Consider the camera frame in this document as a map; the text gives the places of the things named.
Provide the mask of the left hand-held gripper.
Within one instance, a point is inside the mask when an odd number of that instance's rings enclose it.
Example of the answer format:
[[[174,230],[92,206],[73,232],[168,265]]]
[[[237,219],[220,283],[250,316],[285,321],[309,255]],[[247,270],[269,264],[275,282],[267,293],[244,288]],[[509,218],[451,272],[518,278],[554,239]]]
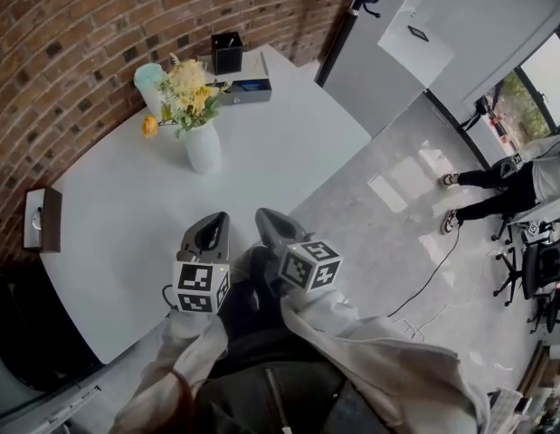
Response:
[[[216,212],[193,224],[184,234],[183,252],[177,254],[173,270],[176,307],[187,313],[218,313],[230,290],[230,264],[211,261],[196,254],[214,251],[229,256],[230,216]]]

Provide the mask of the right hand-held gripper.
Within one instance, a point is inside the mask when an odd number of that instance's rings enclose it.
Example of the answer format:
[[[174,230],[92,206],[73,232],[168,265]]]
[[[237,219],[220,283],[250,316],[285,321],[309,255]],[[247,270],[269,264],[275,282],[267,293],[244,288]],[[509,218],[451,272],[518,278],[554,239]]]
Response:
[[[307,232],[297,221],[269,208],[258,209],[255,222],[263,245],[277,258],[281,256],[281,279],[306,293],[335,282],[342,256],[330,242],[305,241]]]

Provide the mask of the yellow flowers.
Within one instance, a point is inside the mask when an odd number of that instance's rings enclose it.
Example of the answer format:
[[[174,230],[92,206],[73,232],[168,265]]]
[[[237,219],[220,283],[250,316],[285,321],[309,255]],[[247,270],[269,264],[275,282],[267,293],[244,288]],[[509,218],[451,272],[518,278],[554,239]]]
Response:
[[[192,169],[199,175],[218,171],[222,165],[222,146],[214,126],[220,112],[219,97],[230,84],[216,87],[206,80],[206,66],[197,59],[181,61],[170,55],[172,68],[164,71],[159,84],[164,94],[163,121],[149,112],[142,120],[142,134],[155,137],[162,126],[174,126],[177,138],[184,140]]]

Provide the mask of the person's left forearm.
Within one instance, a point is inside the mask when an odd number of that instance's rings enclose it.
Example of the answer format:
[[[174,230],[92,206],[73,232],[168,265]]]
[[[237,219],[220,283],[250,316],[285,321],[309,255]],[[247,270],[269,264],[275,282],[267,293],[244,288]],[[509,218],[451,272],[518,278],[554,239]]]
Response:
[[[227,345],[218,316],[171,312],[156,359],[141,373],[109,434],[192,434],[195,395]]]

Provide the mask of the person's right forearm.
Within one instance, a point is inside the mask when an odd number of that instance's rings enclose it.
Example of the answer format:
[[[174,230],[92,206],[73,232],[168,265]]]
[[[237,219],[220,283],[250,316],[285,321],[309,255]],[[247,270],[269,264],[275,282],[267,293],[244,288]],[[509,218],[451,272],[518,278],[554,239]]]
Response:
[[[292,290],[288,329],[312,344],[395,434],[488,434],[489,399],[467,382],[459,355],[408,338],[389,318],[360,318],[336,288]]]

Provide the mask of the white desk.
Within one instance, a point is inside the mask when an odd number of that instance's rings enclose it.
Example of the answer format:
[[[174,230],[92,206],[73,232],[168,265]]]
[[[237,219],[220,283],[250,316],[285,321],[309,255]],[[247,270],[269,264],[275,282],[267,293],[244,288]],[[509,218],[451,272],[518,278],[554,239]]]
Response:
[[[271,99],[222,108],[214,121],[223,165],[194,172],[171,127],[146,138],[136,114],[56,182],[61,249],[42,262],[91,351],[110,363],[166,316],[185,231],[215,212],[231,218],[230,256],[259,234],[261,207],[289,213],[369,143],[368,133],[311,78],[270,46]]]

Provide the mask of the person's legs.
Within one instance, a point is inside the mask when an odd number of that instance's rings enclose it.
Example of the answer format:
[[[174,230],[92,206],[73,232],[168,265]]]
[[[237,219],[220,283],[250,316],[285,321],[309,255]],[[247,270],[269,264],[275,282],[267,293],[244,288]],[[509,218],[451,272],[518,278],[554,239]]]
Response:
[[[280,312],[280,299],[266,281],[275,256],[268,248],[252,249],[249,276],[233,284],[220,310],[230,353],[259,352],[285,347],[291,337]]]

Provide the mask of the grey drawer organiser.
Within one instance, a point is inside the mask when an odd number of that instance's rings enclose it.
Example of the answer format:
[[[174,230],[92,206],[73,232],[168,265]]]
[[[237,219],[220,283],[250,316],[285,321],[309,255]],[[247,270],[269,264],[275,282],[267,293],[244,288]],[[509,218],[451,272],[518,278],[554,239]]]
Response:
[[[216,74],[210,58],[206,62],[206,80],[216,87],[229,83],[230,86],[219,97],[221,106],[262,103],[271,100],[271,82],[263,52],[246,52],[239,71]]]

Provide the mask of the brown tissue box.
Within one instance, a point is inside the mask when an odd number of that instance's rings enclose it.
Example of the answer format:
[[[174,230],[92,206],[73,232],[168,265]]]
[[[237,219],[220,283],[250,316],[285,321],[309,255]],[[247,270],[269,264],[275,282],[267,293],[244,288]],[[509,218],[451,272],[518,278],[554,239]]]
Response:
[[[23,250],[61,251],[62,194],[51,187],[29,190],[24,196]]]

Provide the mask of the person's grey jacket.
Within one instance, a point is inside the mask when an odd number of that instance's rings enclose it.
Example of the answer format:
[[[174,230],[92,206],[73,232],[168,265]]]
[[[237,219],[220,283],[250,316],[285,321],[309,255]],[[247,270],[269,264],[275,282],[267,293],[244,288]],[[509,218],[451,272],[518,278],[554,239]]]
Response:
[[[288,330],[285,347],[226,349],[195,395],[192,434],[395,434],[327,357]]]

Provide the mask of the pale green wipes canister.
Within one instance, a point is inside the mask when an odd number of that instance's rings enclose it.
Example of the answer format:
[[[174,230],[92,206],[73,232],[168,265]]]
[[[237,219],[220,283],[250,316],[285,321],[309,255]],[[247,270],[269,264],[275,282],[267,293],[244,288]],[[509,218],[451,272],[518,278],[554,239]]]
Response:
[[[139,66],[134,74],[134,85],[152,116],[159,122],[163,121],[164,94],[159,90],[159,84],[165,77],[160,64],[146,63]]]

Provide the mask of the black pen holder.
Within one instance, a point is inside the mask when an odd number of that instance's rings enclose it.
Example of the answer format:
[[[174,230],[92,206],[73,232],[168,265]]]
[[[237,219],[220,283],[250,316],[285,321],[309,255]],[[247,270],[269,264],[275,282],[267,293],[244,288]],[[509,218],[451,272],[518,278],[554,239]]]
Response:
[[[238,32],[213,34],[211,48],[214,74],[230,74],[242,69],[243,43]]]

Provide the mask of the black coat rack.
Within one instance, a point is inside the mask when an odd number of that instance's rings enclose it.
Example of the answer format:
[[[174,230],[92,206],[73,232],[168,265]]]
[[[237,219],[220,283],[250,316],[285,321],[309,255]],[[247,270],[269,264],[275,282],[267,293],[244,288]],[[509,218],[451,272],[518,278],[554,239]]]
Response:
[[[338,27],[337,33],[329,47],[329,50],[327,51],[327,56],[323,61],[316,77],[316,83],[320,87],[324,87],[327,78],[336,63],[337,58],[341,53],[349,34],[351,34],[352,29],[356,24],[356,20],[360,15],[360,10],[363,9],[367,14],[372,15],[376,19],[379,19],[381,17],[380,13],[372,11],[369,8],[369,5],[375,5],[380,0],[375,4],[362,4],[358,0],[351,1],[352,3],[346,10],[346,15],[344,16],[341,25],[339,25]]]

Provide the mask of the black office chair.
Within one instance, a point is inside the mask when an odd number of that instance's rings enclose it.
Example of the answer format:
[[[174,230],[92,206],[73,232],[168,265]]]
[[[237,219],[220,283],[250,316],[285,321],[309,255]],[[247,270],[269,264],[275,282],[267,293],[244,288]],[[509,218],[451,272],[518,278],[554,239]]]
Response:
[[[521,267],[517,268],[516,250],[510,248],[505,253],[499,253],[496,260],[501,260],[508,269],[508,277],[500,288],[493,291],[497,297],[507,286],[510,286],[509,299],[505,302],[508,307],[514,298],[516,284],[520,280],[525,300],[532,299],[536,292],[549,284],[560,282],[560,239],[551,242],[541,242],[527,245],[521,259]]]

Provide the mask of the black framed window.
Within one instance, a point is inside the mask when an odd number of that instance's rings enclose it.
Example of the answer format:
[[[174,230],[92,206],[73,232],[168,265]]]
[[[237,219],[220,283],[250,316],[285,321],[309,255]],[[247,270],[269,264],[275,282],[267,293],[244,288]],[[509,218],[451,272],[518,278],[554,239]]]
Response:
[[[471,130],[481,118],[513,149],[560,133],[560,24],[475,102],[475,113],[460,130]]]

